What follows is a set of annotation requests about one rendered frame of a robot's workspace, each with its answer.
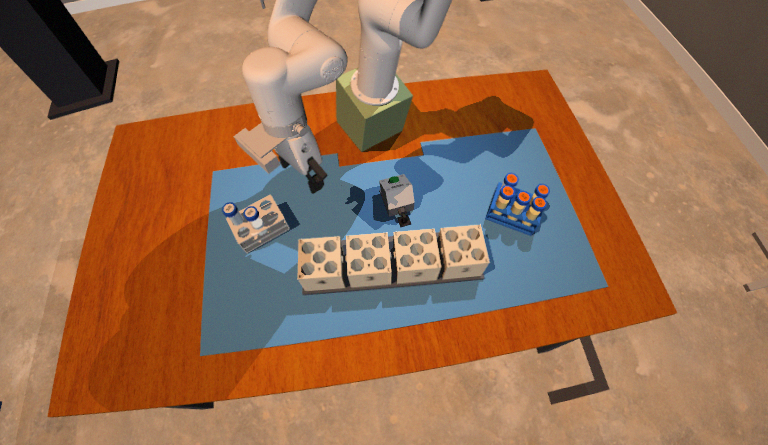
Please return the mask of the blue tube rack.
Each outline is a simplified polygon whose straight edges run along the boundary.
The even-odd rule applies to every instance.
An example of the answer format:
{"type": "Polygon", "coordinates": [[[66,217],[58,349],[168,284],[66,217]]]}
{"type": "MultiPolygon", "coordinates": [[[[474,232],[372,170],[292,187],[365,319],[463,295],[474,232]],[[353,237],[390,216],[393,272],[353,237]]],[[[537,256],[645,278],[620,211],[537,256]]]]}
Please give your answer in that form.
{"type": "Polygon", "coordinates": [[[513,197],[510,200],[510,202],[508,203],[508,205],[507,205],[507,207],[505,209],[498,208],[495,203],[496,203],[496,199],[497,199],[497,197],[499,195],[499,191],[500,191],[501,186],[502,186],[502,184],[497,186],[496,192],[494,192],[494,194],[493,194],[493,197],[492,197],[492,200],[491,200],[491,203],[490,203],[490,206],[489,206],[489,209],[491,211],[488,209],[488,212],[487,212],[487,215],[486,215],[485,219],[531,236],[534,233],[534,231],[537,229],[537,227],[539,226],[542,212],[539,214],[539,216],[535,220],[528,219],[527,216],[526,216],[526,211],[528,211],[529,207],[531,206],[530,203],[529,203],[525,207],[525,209],[523,210],[523,212],[521,214],[516,215],[516,214],[512,213],[511,207],[512,207],[514,201],[515,201],[516,195],[515,195],[515,198],[513,197]],[[498,211],[498,212],[501,212],[501,213],[504,213],[504,214],[502,214],[503,216],[502,215],[500,216],[498,214],[493,213],[492,210],[495,210],[495,211],[498,211]],[[511,219],[507,218],[507,215],[512,216],[514,218],[517,218],[518,220],[516,220],[516,221],[511,220],[511,219]],[[528,225],[522,224],[522,220],[525,221],[525,222],[534,224],[534,225],[532,225],[532,227],[530,227],[528,225]]]}

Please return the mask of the conical tube with pink liquid and blue cap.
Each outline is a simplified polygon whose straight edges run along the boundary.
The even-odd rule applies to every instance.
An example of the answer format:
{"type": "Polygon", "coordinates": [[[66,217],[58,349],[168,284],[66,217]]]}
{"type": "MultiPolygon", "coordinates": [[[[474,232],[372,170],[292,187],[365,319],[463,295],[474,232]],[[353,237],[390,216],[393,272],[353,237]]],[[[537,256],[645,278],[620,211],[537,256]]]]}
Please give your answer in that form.
{"type": "Polygon", "coordinates": [[[518,181],[519,181],[519,178],[518,178],[518,176],[516,174],[508,173],[508,174],[506,174],[506,176],[504,178],[504,182],[503,182],[502,187],[504,185],[509,185],[509,186],[512,186],[514,188],[517,185],[518,181]]]}

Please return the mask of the light blue bench mat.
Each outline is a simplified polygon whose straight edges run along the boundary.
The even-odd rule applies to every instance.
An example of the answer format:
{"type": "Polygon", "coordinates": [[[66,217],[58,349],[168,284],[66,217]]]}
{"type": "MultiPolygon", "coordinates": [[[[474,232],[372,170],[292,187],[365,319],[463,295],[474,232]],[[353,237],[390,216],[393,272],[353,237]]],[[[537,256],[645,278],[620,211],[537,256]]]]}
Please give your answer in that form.
{"type": "Polygon", "coordinates": [[[420,142],[422,156],[339,167],[312,194],[289,165],[213,171],[200,356],[269,348],[441,321],[608,287],[557,171],[536,130],[420,142]],[[550,188],[530,236],[485,219],[498,182],[550,188]],[[379,180],[404,174],[413,187],[410,221],[388,216],[379,180]],[[222,207],[238,210],[272,195],[289,230],[246,254],[222,207]],[[481,225],[489,264],[482,280],[303,295],[298,240],[481,225]]]}

